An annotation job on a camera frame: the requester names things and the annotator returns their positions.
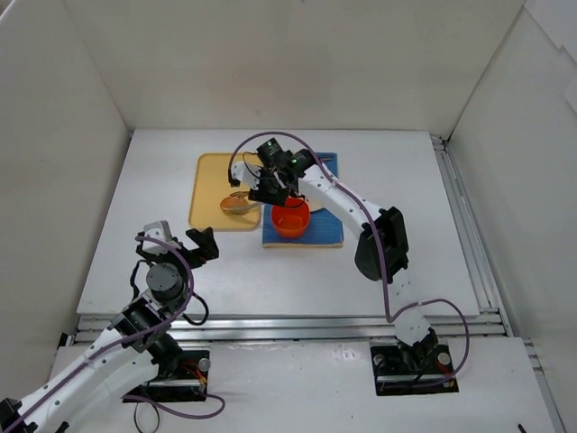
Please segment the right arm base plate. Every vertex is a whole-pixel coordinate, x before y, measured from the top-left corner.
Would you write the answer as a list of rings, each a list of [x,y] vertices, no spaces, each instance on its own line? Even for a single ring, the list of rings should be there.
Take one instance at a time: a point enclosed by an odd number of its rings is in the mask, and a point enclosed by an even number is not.
[[[453,358],[449,345],[442,342],[423,367],[411,371],[403,362],[400,349],[395,345],[370,347],[374,388],[377,396],[411,396],[457,393],[453,373]]]

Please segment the metal tongs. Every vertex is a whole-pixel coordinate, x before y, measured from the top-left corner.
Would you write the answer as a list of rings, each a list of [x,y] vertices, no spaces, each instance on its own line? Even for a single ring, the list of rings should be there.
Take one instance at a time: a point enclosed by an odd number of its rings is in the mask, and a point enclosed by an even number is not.
[[[226,196],[220,203],[221,210],[227,215],[241,216],[261,208],[262,203],[249,200],[248,191],[238,191]]]

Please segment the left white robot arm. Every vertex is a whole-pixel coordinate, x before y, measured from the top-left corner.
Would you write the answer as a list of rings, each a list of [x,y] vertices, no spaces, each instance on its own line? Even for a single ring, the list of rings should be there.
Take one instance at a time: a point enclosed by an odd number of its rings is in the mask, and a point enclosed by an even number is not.
[[[212,228],[186,235],[195,248],[172,235],[165,221],[137,234],[135,252],[149,267],[146,290],[52,380],[21,399],[2,400],[3,432],[70,432],[101,404],[177,370],[182,350],[169,330],[196,297],[193,271],[219,256]]]

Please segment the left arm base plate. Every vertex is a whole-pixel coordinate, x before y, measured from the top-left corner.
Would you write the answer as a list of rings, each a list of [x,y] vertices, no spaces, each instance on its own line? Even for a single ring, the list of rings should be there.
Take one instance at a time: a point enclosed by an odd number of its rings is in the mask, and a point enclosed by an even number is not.
[[[170,376],[139,385],[123,397],[123,403],[136,403],[134,396],[160,403],[205,401],[210,366],[210,352],[206,348],[187,349]]]

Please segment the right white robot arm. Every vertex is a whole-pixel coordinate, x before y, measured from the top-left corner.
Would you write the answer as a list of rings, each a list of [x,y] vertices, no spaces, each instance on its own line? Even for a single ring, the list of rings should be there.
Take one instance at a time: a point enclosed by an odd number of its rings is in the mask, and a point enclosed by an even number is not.
[[[408,236],[402,213],[352,192],[318,155],[305,148],[283,150],[271,138],[257,148],[260,163],[235,162],[229,182],[249,188],[252,201],[283,205],[290,196],[310,198],[337,217],[357,240],[354,263],[370,281],[383,285],[385,317],[394,327],[402,359],[412,370],[438,345],[408,278]]]

